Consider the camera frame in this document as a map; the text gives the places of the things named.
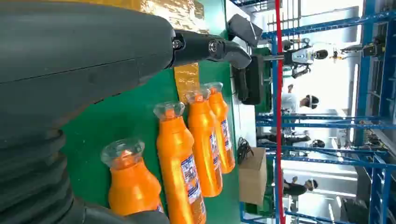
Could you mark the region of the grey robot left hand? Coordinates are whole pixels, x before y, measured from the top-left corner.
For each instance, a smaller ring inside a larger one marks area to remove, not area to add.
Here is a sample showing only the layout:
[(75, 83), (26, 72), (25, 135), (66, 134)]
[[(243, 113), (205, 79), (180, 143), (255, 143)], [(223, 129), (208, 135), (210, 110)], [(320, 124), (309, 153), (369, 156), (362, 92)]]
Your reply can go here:
[(202, 60), (250, 64), (237, 43), (174, 29), (163, 17), (82, 2), (0, 3), (0, 221), (167, 224), (155, 209), (122, 217), (74, 197), (62, 126), (86, 107)]

